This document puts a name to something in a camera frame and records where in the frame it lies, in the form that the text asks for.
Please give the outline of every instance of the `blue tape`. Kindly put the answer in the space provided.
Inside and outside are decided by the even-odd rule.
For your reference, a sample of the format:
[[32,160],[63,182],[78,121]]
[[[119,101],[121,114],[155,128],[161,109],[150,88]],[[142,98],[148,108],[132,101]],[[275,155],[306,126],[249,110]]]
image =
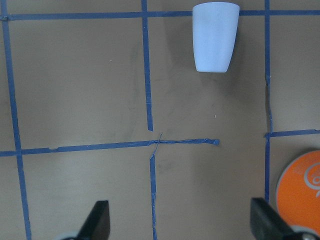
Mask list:
[[148,11],[145,13],[146,17],[158,18],[158,17],[190,17],[192,11]]
[[17,155],[16,151],[0,151],[0,157],[11,157],[16,155]]
[[142,12],[92,12],[92,13],[49,13],[49,14],[10,14],[14,20],[62,20],[62,19],[128,19],[141,18]]
[[[320,10],[269,10],[270,16],[317,16]],[[240,16],[264,16],[264,10],[241,10]],[[7,17],[9,21],[17,20],[65,20],[65,19],[127,19],[127,18],[158,18],[158,17],[189,17],[192,11],[147,11],[142,12],[84,12],[84,13],[45,13],[45,14],[9,14],[2,10],[1,19]]]
[[265,163],[264,163],[264,199],[269,202],[270,189],[270,137],[265,138]]
[[[141,9],[147,13],[147,0],[141,0]],[[151,80],[150,80],[150,57],[149,57],[149,32],[148,17],[142,17],[142,37],[143,37],[143,60],[144,60],[144,84],[145,84],[145,103],[146,103],[146,120],[149,131],[154,130],[152,117],[152,97],[151,97]]]
[[7,0],[1,0],[0,6],[1,6],[1,14],[3,16],[8,15]]
[[[0,4],[1,4],[2,15],[6,17],[6,15],[8,14],[7,1],[1,0]],[[17,111],[16,94],[15,94],[14,71],[13,71],[11,46],[10,46],[10,31],[9,31],[9,23],[7,20],[2,21],[2,32],[3,32],[6,72],[7,72],[7,78],[8,78],[13,136],[14,136],[14,144],[15,144],[15,151],[16,151],[15,154],[17,154],[16,162],[17,162],[19,184],[20,184],[25,237],[27,240],[31,240],[32,233],[31,233],[31,225],[29,220],[29,208],[28,208],[28,200],[27,200],[24,164],[23,164],[23,158],[21,155],[21,141],[20,141],[20,135],[19,135],[19,126],[18,126],[18,111]]]
[[157,185],[156,185],[156,158],[152,154],[150,158],[150,180],[151,180],[151,209],[152,209],[152,232],[153,240],[157,240],[156,231],[156,195],[157,195]]
[[274,131],[272,110],[270,104],[270,84],[271,84],[271,70],[270,70],[270,1],[264,1],[265,16],[264,16],[264,55],[265,55],[265,81],[267,87],[267,104],[269,115],[269,130]]
[[20,193],[21,193],[22,210],[23,210],[23,218],[24,218],[25,236],[27,240],[31,240],[32,234],[31,234],[31,225],[29,220],[27,188],[26,188],[26,180],[25,180],[25,173],[24,173],[24,163],[21,155],[18,155],[16,157],[16,162],[18,167],[18,176],[19,176],[19,183],[20,183]]
[[18,112],[17,112],[17,103],[16,103],[16,94],[15,94],[14,71],[12,66],[12,56],[11,56],[11,47],[10,47],[9,23],[7,21],[2,22],[2,32],[3,32],[6,72],[7,72],[8,87],[9,87],[9,98],[10,98],[10,107],[11,107],[14,144],[15,144],[15,149],[19,151],[21,149],[21,142],[20,142],[20,135],[19,135],[19,127],[18,127]]
[[103,150],[103,149],[120,149],[120,148],[134,148],[134,147],[147,147],[153,144],[211,144],[219,145],[218,139],[200,138],[200,139],[187,139],[187,140],[150,140],[150,141],[132,141],[132,142],[117,142],[117,143],[104,143],[93,145],[79,145],[79,146],[61,146],[55,149],[50,148],[33,148],[22,149],[22,155],[32,154],[49,154],[49,153],[64,153],[64,152],[78,152],[89,150]]
[[312,16],[320,15],[320,10],[271,10],[272,16]]
[[239,16],[264,16],[264,10],[240,10]]
[[287,136],[299,136],[299,135],[311,135],[320,134],[320,130],[307,129],[307,130],[295,130],[295,131],[276,131],[269,133],[270,138],[275,137],[287,137]]

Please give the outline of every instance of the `orange lid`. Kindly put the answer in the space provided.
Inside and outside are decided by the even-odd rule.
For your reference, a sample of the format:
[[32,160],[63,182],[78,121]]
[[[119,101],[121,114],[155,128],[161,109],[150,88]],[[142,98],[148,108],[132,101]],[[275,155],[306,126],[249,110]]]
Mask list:
[[320,150],[300,156],[284,170],[277,185],[276,204],[287,224],[320,235]]

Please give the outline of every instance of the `orange disc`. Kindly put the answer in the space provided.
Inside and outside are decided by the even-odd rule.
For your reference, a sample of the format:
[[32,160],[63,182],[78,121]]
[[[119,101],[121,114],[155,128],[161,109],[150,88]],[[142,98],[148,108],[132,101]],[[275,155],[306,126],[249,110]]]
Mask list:
[[320,235],[320,150],[300,156],[284,170],[277,185],[276,204],[287,224]]

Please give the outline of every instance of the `white logo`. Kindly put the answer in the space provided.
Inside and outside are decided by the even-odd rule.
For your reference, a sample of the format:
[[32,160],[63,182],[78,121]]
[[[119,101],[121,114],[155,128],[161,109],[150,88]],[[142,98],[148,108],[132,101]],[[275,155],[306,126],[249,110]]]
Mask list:
[[320,166],[320,162],[311,165],[304,173],[304,182],[305,182],[305,184],[311,189],[319,190],[315,195],[316,198],[320,196],[320,175],[311,176],[311,177],[313,177],[312,183],[311,183],[309,181],[309,179],[308,179],[308,174],[311,171],[311,169],[313,169],[314,167],[316,167],[318,165]]

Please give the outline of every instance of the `grid line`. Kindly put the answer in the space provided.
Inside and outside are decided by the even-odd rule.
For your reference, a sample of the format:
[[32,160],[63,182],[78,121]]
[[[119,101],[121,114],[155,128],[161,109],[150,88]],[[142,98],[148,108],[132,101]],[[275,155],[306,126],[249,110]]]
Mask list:
[[[270,104],[270,0],[264,0],[264,64],[265,64],[265,82],[266,82],[266,98],[268,104],[269,131],[273,132],[273,119]],[[264,199],[269,202],[270,188],[270,138],[265,138],[265,159],[264,159]]]
[[[6,0],[1,0],[1,11],[3,15],[7,15],[8,10],[7,10]],[[28,199],[27,199],[26,179],[25,179],[25,173],[24,173],[24,163],[23,163],[23,157],[21,154],[21,140],[19,135],[18,110],[17,110],[17,103],[16,103],[14,71],[13,71],[11,46],[10,46],[9,22],[7,21],[6,18],[4,19],[5,21],[2,21],[3,44],[4,44],[6,73],[7,73],[7,80],[8,80],[13,137],[14,137],[14,145],[15,145],[15,152],[16,152],[16,163],[17,163],[17,170],[18,170],[21,204],[22,204],[22,212],[23,212],[23,220],[24,220],[24,229],[25,229],[26,239],[31,240],[32,234],[31,234],[31,225],[29,220],[29,207],[28,207]]]
[[61,146],[55,149],[50,149],[50,148],[22,149],[21,154],[34,155],[34,154],[65,153],[65,152],[78,152],[78,151],[106,150],[106,149],[135,148],[135,147],[148,147],[154,144],[219,145],[219,143],[220,141],[218,139],[209,139],[209,138],[186,139],[186,140],[150,140],[150,141],[117,142],[117,143],[105,143],[105,144],[93,144],[93,145]]
[[[240,16],[318,16],[320,10],[240,10]],[[1,21],[189,17],[192,11],[36,13],[0,15]]]
[[[147,0],[141,0],[141,10],[143,13],[148,12]],[[150,80],[150,56],[149,56],[149,31],[148,16],[142,15],[142,38],[143,38],[143,60],[144,60],[144,84],[145,84],[145,103],[146,103],[146,120],[149,131],[154,130],[152,117],[152,93]]]
[[320,134],[320,130],[307,129],[307,130],[294,130],[294,131],[277,131],[277,132],[270,132],[267,134],[270,136],[270,138],[276,138],[276,137]]

